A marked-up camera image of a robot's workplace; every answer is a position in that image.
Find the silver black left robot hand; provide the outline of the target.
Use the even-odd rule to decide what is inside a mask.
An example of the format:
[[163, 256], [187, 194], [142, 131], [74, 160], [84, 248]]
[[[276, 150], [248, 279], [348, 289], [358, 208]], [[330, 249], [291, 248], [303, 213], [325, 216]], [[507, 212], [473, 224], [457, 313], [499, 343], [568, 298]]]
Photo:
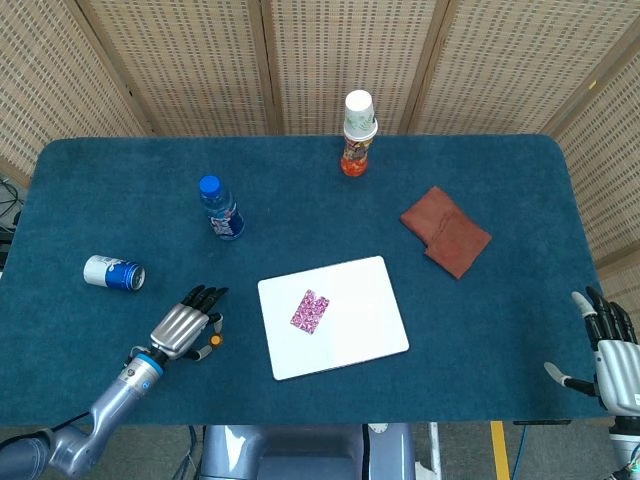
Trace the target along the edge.
[[224, 342], [224, 316], [211, 309], [227, 287], [198, 285], [174, 305], [150, 335], [149, 356], [159, 365], [187, 358], [201, 361]]

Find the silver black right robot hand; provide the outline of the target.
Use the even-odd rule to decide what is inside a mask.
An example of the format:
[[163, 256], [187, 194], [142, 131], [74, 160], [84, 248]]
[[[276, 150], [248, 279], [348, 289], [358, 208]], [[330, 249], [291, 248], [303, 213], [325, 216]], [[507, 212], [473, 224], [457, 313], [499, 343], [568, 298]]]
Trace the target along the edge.
[[580, 380], [546, 362], [547, 374], [564, 388], [597, 398], [612, 416], [639, 415], [639, 340], [629, 314], [588, 286], [584, 294], [574, 291], [577, 306], [593, 353], [595, 377]]

